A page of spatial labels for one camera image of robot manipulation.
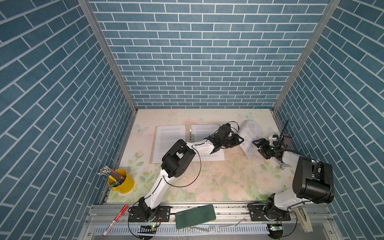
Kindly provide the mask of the metal folder clip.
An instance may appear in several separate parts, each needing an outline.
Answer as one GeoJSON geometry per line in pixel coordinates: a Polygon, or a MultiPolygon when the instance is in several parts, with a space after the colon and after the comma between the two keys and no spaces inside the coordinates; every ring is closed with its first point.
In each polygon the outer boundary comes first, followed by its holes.
{"type": "Polygon", "coordinates": [[[189,130],[189,140],[190,140],[190,143],[194,142],[194,135],[192,133],[192,129],[189,130]]]}

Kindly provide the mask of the beige paper folder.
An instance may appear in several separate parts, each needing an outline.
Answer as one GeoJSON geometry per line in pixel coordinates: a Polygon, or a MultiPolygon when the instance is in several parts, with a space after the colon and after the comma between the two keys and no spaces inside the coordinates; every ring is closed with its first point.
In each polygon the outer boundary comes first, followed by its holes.
{"type": "Polygon", "coordinates": [[[168,151],[167,153],[163,156],[162,158],[162,163],[166,159],[166,155],[175,155],[178,158],[182,158],[183,155],[189,154],[194,156],[193,161],[194,162],[199,162],[202,161],[200,157],[200,153],[198,152],[195,147],[199,146],[200,150],[205,150],[207,152],[211,152],[213,150],[213,144],[209,141],[207,141],[207,137],[204,138],[203,141],[201,142],[195,142],[195,143],[190,143],[189,140],[189,130],[191,129],[191,125],[185,125],[186,126],[186,139],[185,140],[178,140],[168,151]]]}

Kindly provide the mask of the printed text sheet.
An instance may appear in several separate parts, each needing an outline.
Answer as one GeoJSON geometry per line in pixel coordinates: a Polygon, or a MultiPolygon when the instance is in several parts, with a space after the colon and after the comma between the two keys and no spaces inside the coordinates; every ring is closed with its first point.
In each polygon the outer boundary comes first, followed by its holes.
{"type": "MultiPolygon", "coordinates": [[[[195,143],[195,142],[203,141],[205,137],[210,136],[218,129],[219,129],[218,124],[191,125],[191,134],[192,134],[193,142],[195,143]]],[[[200,157],[203,162],[225,160],[224,150],[219,150],[216,153],[210,154],[210,152],[207,152],[205,150],[204,151],[200,150],[199,146],[195,147],[195,149],[197,149],[198,152],[200,153],[200,157]]]]}
{"type": "Polygon", "coordinates": [[[152,163],[161,164],[163,156],[180,139],[186,139],[185,125],[156,127],[152,163]]]}

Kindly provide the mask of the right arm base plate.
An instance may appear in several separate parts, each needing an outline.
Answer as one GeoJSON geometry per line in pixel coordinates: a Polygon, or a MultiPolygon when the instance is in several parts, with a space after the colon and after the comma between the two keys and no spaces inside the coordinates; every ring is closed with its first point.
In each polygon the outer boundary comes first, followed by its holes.
{"type": "Polygon", "coordinates": [[[291,217],[288,211],[267,211],[265,205],[251,204],[247,206],[252,222],[273,222],[273,221],[290,221],[291,217]]]}

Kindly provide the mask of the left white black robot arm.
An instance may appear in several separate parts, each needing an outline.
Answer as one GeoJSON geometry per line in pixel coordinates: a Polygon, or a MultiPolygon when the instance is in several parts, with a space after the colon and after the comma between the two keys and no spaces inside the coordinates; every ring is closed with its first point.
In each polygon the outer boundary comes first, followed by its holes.
{"type": "Polygon", "coordinates": [[[152,218],[158,211],[164,194],[172,180],[180,177],[189,167],[197,155],[214,154],[219,150],[239,146],[244,138],[233,132],[234,128],[228,122],[221,125],[213,134],[202,141],[187,143],[182,139],[177,140],[162,157],[161,171],[158,179],[149,193],[138,200],[139,210],[145,218],[152,218]]]}

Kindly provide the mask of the technical drawing sheet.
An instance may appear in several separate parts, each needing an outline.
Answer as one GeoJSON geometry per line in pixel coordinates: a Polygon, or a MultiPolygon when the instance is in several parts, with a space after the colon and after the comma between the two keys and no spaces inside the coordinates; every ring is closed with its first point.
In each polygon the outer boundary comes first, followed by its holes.
{"type": "Polygon", "coordinates": [[[238,135],[244,139],[244,141],[240,144],[240,147],[250,160],[256,150],[256,146],[253,144],[253,141],[263,138],[264,131],[256,122],[247,120],[241,126],[238,135]]]}

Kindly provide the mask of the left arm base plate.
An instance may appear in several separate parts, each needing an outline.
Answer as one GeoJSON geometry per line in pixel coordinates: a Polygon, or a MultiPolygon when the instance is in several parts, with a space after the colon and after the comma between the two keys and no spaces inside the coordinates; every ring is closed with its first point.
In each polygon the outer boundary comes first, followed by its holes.
{"type": "Polygon", "coordinates": [[[130,208],[129,222],[169,222],[170,214],[170,206],[159,206],[154,210],[150,208],[134,206],[130,208]]]}

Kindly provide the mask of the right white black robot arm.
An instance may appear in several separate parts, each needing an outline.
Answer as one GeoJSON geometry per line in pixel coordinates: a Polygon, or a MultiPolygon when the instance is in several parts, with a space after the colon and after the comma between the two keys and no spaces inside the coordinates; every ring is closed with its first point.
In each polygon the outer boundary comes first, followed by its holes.
{"type": "Polygon", "coordinates": [[[271,220],[283,218],[289,210],[304,204],[329,204],[335,197],[333,167],[316,161],[292,149],[292,138],[273,135],[268,140],[253,141],[265,158],[276,158],[281,169],[295,166],[292,187],[266,200],[265,216],[271,220]]]}

